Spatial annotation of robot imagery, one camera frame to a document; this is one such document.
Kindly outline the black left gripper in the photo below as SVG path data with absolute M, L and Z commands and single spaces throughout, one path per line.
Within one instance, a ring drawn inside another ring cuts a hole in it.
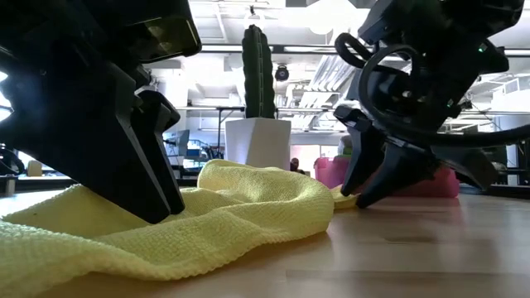
M 135 89 L 151 78 L 121 32 L 191 19 L 189 0 L 0 0 L 0 141 L 151 224 L 169 214 L 135 134 Z

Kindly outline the pink plastic bin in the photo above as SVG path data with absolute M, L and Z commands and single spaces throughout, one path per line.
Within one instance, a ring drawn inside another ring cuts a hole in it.
M 316 179 L 328 188 L 342 185 L 349 166 L 349 156 L 335 156 L 333 159 L 320 157 L 315 161 Z M 455 172 L 441 166 L 433 180 L 423 180 L 415 185 L 398 190 L 393 196 L 455 198 L 460 192 L 460 182 Z

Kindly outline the black computer monitor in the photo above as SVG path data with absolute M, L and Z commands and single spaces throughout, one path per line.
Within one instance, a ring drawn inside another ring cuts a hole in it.
M 163 142 L 166 147 L 168 156 L 186 156 L 188 150 L 188 142 L 190 139 L 189 130 L 180 130 L 177 132 L 169 132 L 163 137 Z

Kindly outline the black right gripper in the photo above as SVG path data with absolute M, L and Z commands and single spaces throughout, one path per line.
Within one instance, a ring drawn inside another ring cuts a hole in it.
M 347 127 L 352 139 L 351 159 L 340 192 L 353 195 L 364 185 L 356 203 L 360 209 L 432 179 L 441 166 L 449 166 L 464 182 L 480 189 L 496 179 L 496 169 L 478 148 L 428 146 L 402 139 L 380 128 L 360 109 L 345 105 L 336 108 L 334 116 Z

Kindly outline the green cactus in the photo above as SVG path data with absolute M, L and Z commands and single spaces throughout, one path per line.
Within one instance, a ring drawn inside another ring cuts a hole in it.
M 272 54 L 266 35 L 250 25 L 242 39 L 246 118 L 275 118 Z

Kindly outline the yellow microfiber towel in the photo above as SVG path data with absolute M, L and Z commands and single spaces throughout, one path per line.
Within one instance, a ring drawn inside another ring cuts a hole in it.
M 342 195 L 309 176 L 214 160 L 183 212 L 149 224 L 82 185 L 0 219 L 0 298 L 33 298 L 91 272 L 179 280 L 250 250 L 324 232 Z

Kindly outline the black aluminium table frame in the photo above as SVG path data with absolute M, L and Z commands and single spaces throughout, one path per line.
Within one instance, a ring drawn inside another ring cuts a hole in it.
M 75 184 L 66 176 L 27 177 L 0 175 L 0 196 L 14 193 L 65 189 Z M 491 185 L 487 190 L 476 189 L 460 184 L 460 193 L 466 195 L 486 195 L 512 199 L 530 199 L 530 186 Z

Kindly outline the black metal workstation frame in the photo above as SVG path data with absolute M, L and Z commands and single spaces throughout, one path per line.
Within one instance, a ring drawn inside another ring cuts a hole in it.
M 242 120 L 243 106 L 188 106 L 176 109 L 190 131 L 190 142 L 196 147 L 211 147 L 218 155 L 224 151 L 224 126 L 227 122 Z M 274 117 L 291 124 L 294 138 L 308 137 L 307 145 L 331 146 L 330 142 L 316 141 L 317 136 L 339 137 L 346 134 L 344 125 L 332 116 L 333 108 L 276 108 Z

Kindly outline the white faceted plant pot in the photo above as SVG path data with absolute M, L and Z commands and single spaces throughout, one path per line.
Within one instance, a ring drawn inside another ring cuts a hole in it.
M 225 123 L 225 154 L 228 161 L 248 166 L 289 169 L 289 121 L 271 118 L 245 118 Z

